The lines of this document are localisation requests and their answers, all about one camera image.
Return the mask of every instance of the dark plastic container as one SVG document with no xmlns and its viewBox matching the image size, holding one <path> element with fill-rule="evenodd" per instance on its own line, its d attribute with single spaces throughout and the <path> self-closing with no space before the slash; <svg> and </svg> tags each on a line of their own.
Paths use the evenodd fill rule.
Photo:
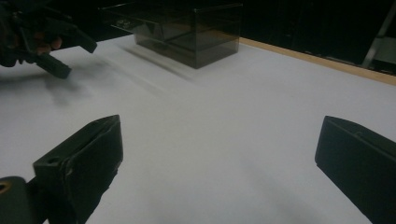
<svg viewBox="0 0 396 224">
<path fill-rule="evenodd" d="M 136 44 L 194 68 L 238 51 L 242 4 L 128 3 L 103 8 L 104 21 Z"/>
</svg>

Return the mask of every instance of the white table surface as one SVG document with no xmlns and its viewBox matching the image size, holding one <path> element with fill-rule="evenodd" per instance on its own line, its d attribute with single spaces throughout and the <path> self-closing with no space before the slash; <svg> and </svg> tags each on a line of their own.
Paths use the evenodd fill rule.
<svg viewBox="0 0 396 224">
<path fill-rule="evenodd" d="M 67 80 L 0 67 L 0 176 L 120 114 L 124 161 L 88 223 L 368 224 L 316 166 L 324 116 L 396 140 L 396 87 L 241 45 L 199 70 L 125 36 L 52 55 Z"/>
</svg>

